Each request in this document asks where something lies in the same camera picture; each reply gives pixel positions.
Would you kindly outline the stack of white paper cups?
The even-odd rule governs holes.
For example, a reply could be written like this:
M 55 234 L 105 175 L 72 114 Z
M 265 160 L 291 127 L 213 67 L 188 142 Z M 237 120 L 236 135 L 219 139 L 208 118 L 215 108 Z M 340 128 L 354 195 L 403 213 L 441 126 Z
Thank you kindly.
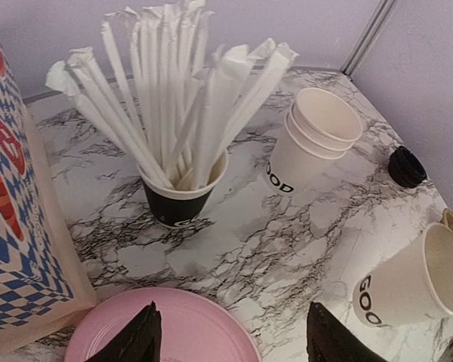
M 294 195 L 344 157 L 362 133 L 358 113 L 339 96 L 317 87 L 300 90 L 267 162 L 267 184 Z

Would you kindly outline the stack of black lids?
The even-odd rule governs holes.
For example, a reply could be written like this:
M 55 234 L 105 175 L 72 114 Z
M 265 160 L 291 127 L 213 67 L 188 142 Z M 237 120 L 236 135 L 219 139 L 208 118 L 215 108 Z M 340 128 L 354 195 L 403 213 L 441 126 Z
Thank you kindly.
M 413 189 L 427 179 L 421 162 L 404 146 L 397 147 L 390 155 L 387 169 L 391 179 L 404 188 Z

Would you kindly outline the white paper coffee cup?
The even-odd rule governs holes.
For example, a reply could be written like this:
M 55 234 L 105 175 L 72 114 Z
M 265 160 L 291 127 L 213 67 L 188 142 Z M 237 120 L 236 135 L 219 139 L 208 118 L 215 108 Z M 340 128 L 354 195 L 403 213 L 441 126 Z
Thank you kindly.
M 453 317 L 453 231 L 439 223 L 370 271 L 353 291 L 368 327 L 397 327 Z

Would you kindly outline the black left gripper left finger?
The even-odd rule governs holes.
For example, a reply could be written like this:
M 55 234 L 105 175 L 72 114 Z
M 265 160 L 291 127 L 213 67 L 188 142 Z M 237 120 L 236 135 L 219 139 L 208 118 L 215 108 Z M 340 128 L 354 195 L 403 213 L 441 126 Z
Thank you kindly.
M 87 362 L 159 362 L 162 316 L 151 302 Z

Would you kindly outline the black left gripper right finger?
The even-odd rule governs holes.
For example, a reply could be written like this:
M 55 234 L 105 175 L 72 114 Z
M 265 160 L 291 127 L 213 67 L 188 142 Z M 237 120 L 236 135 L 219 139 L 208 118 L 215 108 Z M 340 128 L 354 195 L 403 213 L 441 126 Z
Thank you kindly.
M 320 302 L 311 302 L 307 315 L 307 355 L 309 362 L 387 362 L 357 339 Z

